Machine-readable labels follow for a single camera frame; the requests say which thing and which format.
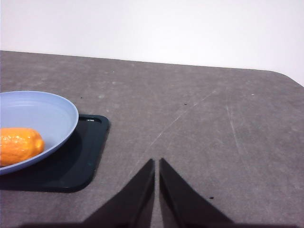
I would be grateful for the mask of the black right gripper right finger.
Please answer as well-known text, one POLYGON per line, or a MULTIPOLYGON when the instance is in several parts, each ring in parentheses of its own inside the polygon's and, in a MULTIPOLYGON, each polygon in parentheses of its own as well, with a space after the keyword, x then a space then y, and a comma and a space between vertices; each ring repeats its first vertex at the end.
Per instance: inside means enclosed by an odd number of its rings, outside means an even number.
POLYGON ((219 209, 200 196, 164 159, 160 159, 160 190, 180 228, 235 226, 219 209))

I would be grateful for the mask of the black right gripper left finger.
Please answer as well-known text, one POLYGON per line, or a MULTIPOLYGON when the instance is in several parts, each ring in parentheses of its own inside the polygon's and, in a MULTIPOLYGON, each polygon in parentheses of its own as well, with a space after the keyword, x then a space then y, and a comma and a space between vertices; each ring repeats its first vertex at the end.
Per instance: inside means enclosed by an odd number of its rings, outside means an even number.
POLYGON ((135 176, 83 222, 85 228, 139 228, 154 194, 155 161, 148 160, 135 176))

